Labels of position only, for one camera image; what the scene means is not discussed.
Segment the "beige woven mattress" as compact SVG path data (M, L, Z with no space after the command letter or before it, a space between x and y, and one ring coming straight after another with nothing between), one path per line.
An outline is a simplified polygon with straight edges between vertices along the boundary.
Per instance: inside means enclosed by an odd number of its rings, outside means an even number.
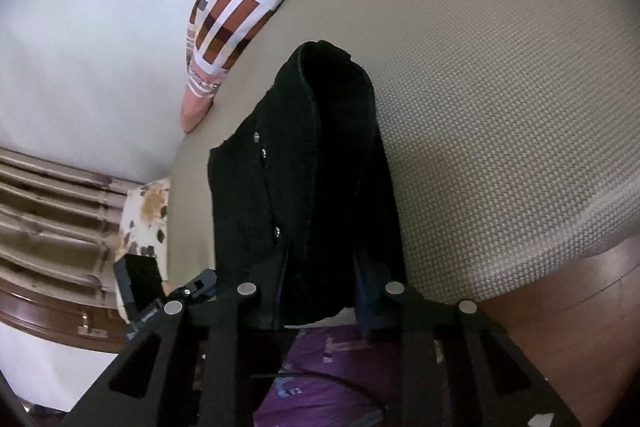
M168 277L214 260L209 151L303 42L369 74L411 284L512 291L639 231L639 0L285 0L171 170Z

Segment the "striped beige curtain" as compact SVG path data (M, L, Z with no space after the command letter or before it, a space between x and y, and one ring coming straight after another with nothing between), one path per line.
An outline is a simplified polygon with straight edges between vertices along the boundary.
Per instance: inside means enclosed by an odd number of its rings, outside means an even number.
M113 262L137 184L1 151L1 277L40 295L113 308Z

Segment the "black pants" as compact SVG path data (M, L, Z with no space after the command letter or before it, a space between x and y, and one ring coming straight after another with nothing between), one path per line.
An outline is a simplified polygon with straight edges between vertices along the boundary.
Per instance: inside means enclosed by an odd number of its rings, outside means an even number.
M407 280L372 83L344 50L299 46L238 129L209 153L217 283L262 293L267 327L353 309L383 324Z

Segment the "dark wooden headboard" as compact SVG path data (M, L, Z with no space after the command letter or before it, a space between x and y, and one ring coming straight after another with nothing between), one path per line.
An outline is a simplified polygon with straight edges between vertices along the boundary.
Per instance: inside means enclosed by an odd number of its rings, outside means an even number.
M1 281L1 322L23 333L74 348L118 352L125 322L116 310L40 295Z

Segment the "white floral pillow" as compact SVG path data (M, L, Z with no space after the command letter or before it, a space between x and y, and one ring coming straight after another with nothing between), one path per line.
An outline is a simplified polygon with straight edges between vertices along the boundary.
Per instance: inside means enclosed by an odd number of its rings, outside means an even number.
M114 262L126 254L153 258L166 295L170 293L167 268L169 195L169 176L128 191L114 254Z

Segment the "purple patterned clothing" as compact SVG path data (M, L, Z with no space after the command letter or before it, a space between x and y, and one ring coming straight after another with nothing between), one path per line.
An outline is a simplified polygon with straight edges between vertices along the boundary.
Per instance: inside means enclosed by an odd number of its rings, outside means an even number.
M367 339L355 325L303 329L254 424L381 426L394 370L394 347Z

